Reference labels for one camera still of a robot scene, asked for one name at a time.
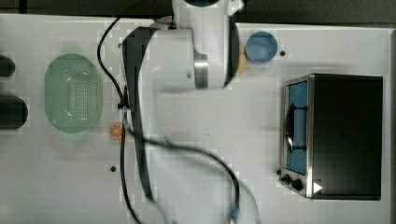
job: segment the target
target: oven window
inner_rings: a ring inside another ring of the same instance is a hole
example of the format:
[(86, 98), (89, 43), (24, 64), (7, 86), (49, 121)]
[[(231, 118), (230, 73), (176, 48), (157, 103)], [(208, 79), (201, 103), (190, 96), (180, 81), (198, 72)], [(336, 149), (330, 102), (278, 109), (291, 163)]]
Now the oven window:
[(307, 82), (289, 86), (289, 109), (285, 120), (285, 141), (288, 147), (286, 168), (301, 175), (306, 172), (307, 87)]

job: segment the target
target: dark background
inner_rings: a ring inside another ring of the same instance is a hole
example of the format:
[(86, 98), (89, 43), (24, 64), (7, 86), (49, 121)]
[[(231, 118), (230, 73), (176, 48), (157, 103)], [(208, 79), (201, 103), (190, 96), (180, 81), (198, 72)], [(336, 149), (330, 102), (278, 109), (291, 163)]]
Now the dark background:
[[(0, 13), (160, 18), (172, 15), (172, 0), (0, 0)], [(249, 0), (241, 22), (308, 23), (396, 28), (396, 0)], [(396, 33), (392, 39), (396, 74)], [(396, 79), (392, 79), (396, 114)], [(391, 221), (396, 223), (396, 117), (392, 118)]]

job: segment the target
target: oven knob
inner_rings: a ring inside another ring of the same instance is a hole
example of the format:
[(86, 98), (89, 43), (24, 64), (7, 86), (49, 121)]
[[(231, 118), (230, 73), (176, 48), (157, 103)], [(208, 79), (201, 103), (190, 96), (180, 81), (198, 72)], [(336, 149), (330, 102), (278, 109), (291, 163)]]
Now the oven knob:
[(285, 174), (283, 177), (280, 177), (279, 180), (288, 185), (290, 184), (291, 178), (288, 174)]
[(298, 191), (300, 191), (303, 188), (303, 183), (301, 182), (300, 178), (291, 180), (290, 183), (291, 183), (291, 186)]

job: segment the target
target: black object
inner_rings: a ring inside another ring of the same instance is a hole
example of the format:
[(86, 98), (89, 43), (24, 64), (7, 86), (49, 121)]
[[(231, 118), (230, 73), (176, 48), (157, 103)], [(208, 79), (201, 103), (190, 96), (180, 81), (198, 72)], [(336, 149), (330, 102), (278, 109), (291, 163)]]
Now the black object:
[(100, 64), (100, 66), (102, 67), (102, 69), (105, 71), (106, 75), (111, 79), (111, 81), (113, 82), (114, 87), (117, 90), (117, 93), (119, 94), (120, 99), (122, 98), (122, 92), (121, 92), (121, 88), (119, 83), (117, 82), (117, 80), (111, 75), (111, 73), (107, 70), (107, 68), (105, 67), (105, 65), (102, 62), (102, 55), (101, 55), (101, 49), (102, 49), (102, 45), (103, 42), (106, 39), (106, 36), (108, 34), (108, 32), (110, 32), (110, 30), (113, 28), (113, 26), (121, 19), (121, 17), (116, 18), (113, 22), (111, 22), (110, 26), (106, 29), (105, 33), (103, 34), (102, 38), (99, 41), (99, 45), (98, 48), (96, 50), (96, 56), (98, 58), (98, 62)]
[(236, 74), (236, 70), (238, 69), (239, 64), (239, 34), (238, 28), (234, 22), (230, 22), (230, 31), (229, 31), (229, 42), (228, 42), (228, 70), (227, 77), (224, 82), (224, 88), (230, 83), (233, 77)]
[(177, 29), (177, 27), (174, 26), (174, 19), (175, 19), (175, 13), (174, 13), (174, 11), (172, 10), (172, 20), (171, 20), (171, 25), (168, 26), (168, 30), (176, 30), (176, 29)]
[(28, 9), (27, 1), (28, 0), (20, 0), (20, 13), (21, 14), (27, 13), (27, 9)]
[(286, 127), (285, 127), (285, 142), (288, 147), (290, 153), (295, 149), (306, 149), (306, 147), (295, 147), (293, 145), (294, 142), (294, 111), (295, 110), (307, 110), (308, 107), (298, 107), (294, 104), (291, 104), (289, 107), (288, 113), (286, 115)]
[(125, 164), (124, 164), (125, 163), (125, 136), (126, 136), (126, 133), (125, 133), (124, 121), (125, 121), (124, 117), (122, 117), (122, 132), (121, 132), (121, 146), (120, 146), (120, 172), (121, 172), (122, 192), (123, 192), (126, 206), (128, 207), (128, 210), (131, 212), (131, 215), (134, 218), (134, 222), (136, 222), (137, 224), (143, 224), (143, 221), (137, 216), (136, 212), (132, 208), (131, 200), (129, 200), (129, 196), (128, 196), (128, 188), (126, 187)]
[[(123, 117), (124, 117), (124, 120), (126, 120), (126, 122), (128, 123), (126, 114), (124, 114)], [(136, 139), (137, 136), (131, 129), (128, 129), (128, 132), (132, 136), (134, 136), (135, 139)], [(221, 165), (227, 171), (227, 173), (230, 175), (230, 178), (233, 181), (233, 186), (234, 186), (234, 189), (235, 189), (235, 203), (234, 203), (234, 205), (232, 207), (230, 218), (233, 219), (233, 218), (237, 218), (238, 217), (238, 214), (239, 214), (239, 198), (240, 198), (239, 182), (238, 182), (238, 179), (236, 178), (236, 175), (233, 172), (233, 170), (221, 158), (219, 158), (217, 155), (215, 155), (215, 154), (213, 154), (213, 153), (211, 153), (209, 151), (206, 151), (206, 150), (204, 150), (202, 148), (190, 147), (190, 146), (179, 146), (179, 145), (173, 145), (170, 142), (158, 142), (158, 141), (155, 141), (155, 140), (148, 140), (148, 139), (145, 139), (143, 136), (142, 136), (142, 138), (143, 138), (143, 140), (145, 142), (148, 142), (148, 143), (150, 143), (150, 144), (152, 144), (154, 146), (157, 146), (157, 147), (163, 147), (163, 148), (171, 149), (171, 150), (187, 151), (187, 152), (191, 152), (191, 153), (197, 153), (197, 154), (204, 155), (204, 156), (216, 161), (219, 165)]]
[[(122, 42), (122, 58), (125, 66), (125, 76), (130, 96), (131, 117), (134, 126), (134, 133), (137, 136), (143, 136), (142, 119), (140, 115), (138, 78), (146, 49), (149, 41), (156, 31), (159, 29), (148, 27), (137, 27)], [(154, 201), (152, 197), (151, 185), (149, 181), (149, 169), (147, 165), (146, 149), (143, 138), (134, 140), (137, 167), (139, 170), (140, 181), (143, 191), (150, 201)]]
[(283, 177), (279, 178), (280, 181), (283, 181), (283, 183), (285, 183), (286, 185), (290, 184), (291, 181), (291, 177), (288, 174), (283, 175)]
[(127, 86), (124, 87), (124, 92), (123, 92), (122, 97), (120, 98), (119, 104), (117, 105), (117, 109), (123, 109), (125, 106), (126, 106), (126, 108), (128, 108), (128, 109), (130, 108), (130, 105), (129, 105), (129, 95), (128, 95), (128, 87), (127, 87)]
[(323, 187), (315, 198), (365, 195), (379, 200), (382, 77), (316, 75), (315, 80), (312, 172)]
[(27, 120), (26, 103), (17, 96), (0, 96), (0, 130), (16, 130)]
[(184, 0), (184, 1), (195, 7), (210, 7), (216, 4), (219, 0)]
[[(290, 153), (287, 137), (282, 148), (282, 174), (292, 180), (299, 178), (302, 185), (299, 189), (300, 184), (291, 181), (291, 186), (285, 187), (310, 199), (380, 200), (383, 78), (329, 74), (299, 77), (285, 84), (286, 110), (293, 107), (286, 102), (297, 97), (290, 95), (291, 87), (305, 82), (305, 128), (294, 129), (293, 133), (286, 124), (284, 132), (290, 137), (306, 132), (306, 150)], [(286, 123), (292, 121), (288, 118), (291, 112), (288, 114)], [(310, 172), (301, 174), (289, 164)]]
[(0, 55), (0, 77), (9, 77), (15, 72), (15, 63), (9, 58)]
[(290, 184), (291, 184), (291, 186), (292, 186), (294, 189), (296, 189), (296, 190), (298, 190), (298, 191), (300, 191), (301, 189), (303, 189), (303, 183), (301, 182), (301, 179), (300, 179), (300, 178), (297, 178), (297, 179), (295, 179), (295, 180), (291, 180), (291, 181), (290, 181)]

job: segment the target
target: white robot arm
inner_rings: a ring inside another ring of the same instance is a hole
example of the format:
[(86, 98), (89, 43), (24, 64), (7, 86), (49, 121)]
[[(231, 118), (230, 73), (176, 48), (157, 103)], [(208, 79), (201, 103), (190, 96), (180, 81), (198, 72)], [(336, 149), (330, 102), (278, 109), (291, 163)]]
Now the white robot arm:
[[(242, 6), (240, 0), (173, 0), (176, 30), (139, 27), (124, 39), (121, 64), (137, 136), (164, 142), (157, 120), (159, 94), (221, 89), (230, 81), (234, 75), (229, 65), (230, 16)], [(166, 203), (163, 211), (169, 218), (167, 223), (219, 224), (228, 220), (227, 215), (221, 216), (229, 209), (224, 205), (227, 203), (216, 195), (227, 197), (229, 194), (219, 188), (223, 179), (208, 180), (207, 174), (215, 173), (212, 168), (191, 164), (197, 169), (191, 176), (175, 165), (175, 152), (139, 138), (134, 142), (146, 197), (156, 203)], [(218, 171), (218, 176), (222, 177), (222, 172)], [(238, 223), (260, 222), (257, 209), (253, 209), (256, 203), (246, 200), (249, 197), (241, 196)]]

